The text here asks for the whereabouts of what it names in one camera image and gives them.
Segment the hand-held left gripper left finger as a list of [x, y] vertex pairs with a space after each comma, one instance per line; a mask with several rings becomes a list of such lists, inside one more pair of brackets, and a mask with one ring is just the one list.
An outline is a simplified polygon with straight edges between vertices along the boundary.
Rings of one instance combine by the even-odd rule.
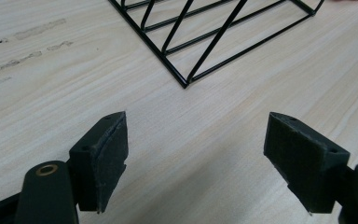
[[129, 155], [126, 112], [101, 118], [69, 151], [81, 211], [103, 213]]

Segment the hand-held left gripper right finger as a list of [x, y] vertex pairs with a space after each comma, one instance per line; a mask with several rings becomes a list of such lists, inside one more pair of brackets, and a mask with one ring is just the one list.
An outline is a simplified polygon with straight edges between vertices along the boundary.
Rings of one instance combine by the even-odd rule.
[[271, 112], [264, 155], [307, 211], [332, 211], [337, 178], [346, 170], [349, 151], [299, 119]]

